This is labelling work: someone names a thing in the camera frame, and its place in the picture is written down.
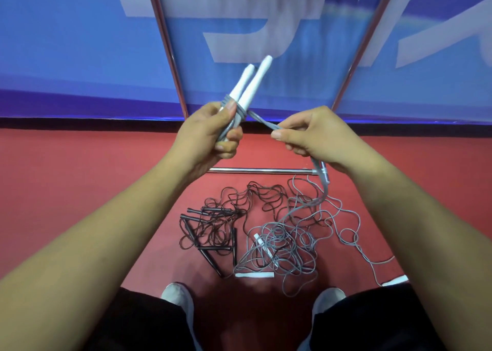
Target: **fingernail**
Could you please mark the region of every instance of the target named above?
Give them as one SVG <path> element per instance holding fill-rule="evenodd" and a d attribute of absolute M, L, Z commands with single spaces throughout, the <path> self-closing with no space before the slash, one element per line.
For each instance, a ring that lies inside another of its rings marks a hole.
<path fill-rule="evenodd" d="M 235 104 L 236 104 L 236 101 L 234 101 L 233 99 L 230 99 L 229 102 L 226 103 L 225 108 L 227 110 L 232 110 L 232 108 L 234 107 Z"/>

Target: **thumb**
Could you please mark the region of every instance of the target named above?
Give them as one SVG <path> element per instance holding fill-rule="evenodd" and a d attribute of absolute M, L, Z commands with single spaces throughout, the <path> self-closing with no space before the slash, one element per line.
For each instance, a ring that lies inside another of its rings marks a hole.
<path fill-rule="evenodd" d="M 207 128 L 209 134 L 218 133 L 219 130 L 230 123 L 235 115 L 236 101 L 231 99 L 222 110 L 207 119 Z"/>
<path fill-rule="evenodd" d="M 272 132 L 271 137 L 277 141 L 304 148 L 305 135 L 305 131 L 298 131 L 295 129 L 277 129 Z"/>

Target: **white sneaker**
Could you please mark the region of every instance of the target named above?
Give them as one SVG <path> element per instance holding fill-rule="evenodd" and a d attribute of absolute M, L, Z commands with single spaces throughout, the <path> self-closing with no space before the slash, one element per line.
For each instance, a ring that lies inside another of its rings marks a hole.
<path fill-rule="evenodd" d="M 193 298 L 191 298 L 188 289 L 182 284 L 171 283 L 166 286 L 160 298 L 183 308 L 195 348 L 197 351 L 202 351 L 200 344 L 196 340 L 195 332 L 193 331 L 193 312 L 195 308 L 193 305 Z"/>
<path fill-rule="evenodd" d="M 309 342 L 311 341 L 312 326 L 314 324 L 314 315 L 322 314 L 330 307 L 334 306 L 342 299 L 347 298 L 344 292 L 338 287 L 330 287 L 318 295 L 312 306 L 311 331 L 306 339 L 299 345 L 297 351 L 310 351 Z"/>

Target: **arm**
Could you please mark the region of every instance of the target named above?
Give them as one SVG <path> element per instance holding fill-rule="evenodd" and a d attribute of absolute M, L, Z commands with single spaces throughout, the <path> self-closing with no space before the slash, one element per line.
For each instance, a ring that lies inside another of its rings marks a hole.
<path fill-rule="evenodd" d="M 0 349 L 83 345 L 184 188 L 235 154 L 241 129 L 215 144 L 235 104 L 218 108 L 193 114 L 154 168 L 0 281 Z"/>
<path fill-rule="evenodd" d="M 328 108 L 272 136 L 348 174 L 449 350 L 492 345 L 492 242 L 360 139 Z"/>

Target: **chrome rod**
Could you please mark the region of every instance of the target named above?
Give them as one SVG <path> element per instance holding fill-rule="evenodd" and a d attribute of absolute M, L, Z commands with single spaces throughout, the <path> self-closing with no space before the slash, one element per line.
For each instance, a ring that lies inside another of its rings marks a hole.
<path fill-rule="evenodd" d="M 310 168 L 231 168 L 212 167 L 209 173 L 255 173 L 264 175 L 317 175 Z"/>

